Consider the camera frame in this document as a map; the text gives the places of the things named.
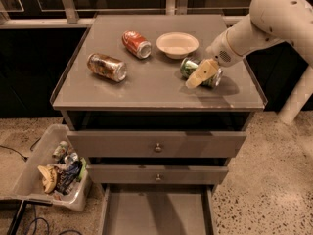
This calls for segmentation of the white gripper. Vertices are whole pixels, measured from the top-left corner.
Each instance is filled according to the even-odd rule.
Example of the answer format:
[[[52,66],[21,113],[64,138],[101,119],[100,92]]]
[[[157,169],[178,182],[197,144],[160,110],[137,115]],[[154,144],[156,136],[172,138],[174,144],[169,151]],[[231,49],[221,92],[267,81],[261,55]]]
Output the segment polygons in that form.
[[[230,28],[219,34],[206,48],[209,58],[201,61],[195,68],[189,67],[189,75],[186,86],[196,88],[203,82],[214,77],[220,67],[230,67],[243,59],[239,47],[239,41],[234,31]]]

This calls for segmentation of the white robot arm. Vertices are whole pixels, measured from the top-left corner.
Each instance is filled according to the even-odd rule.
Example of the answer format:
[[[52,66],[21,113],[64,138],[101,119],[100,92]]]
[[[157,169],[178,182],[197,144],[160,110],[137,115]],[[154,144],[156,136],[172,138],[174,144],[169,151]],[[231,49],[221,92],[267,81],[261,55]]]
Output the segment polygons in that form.
[[[186,86],[196,88],[248,54],[288,42],[313,66],[313,12],[305,0],[251,0],[249,14],[218,35],[206,48],[208,57],[189,76]]]

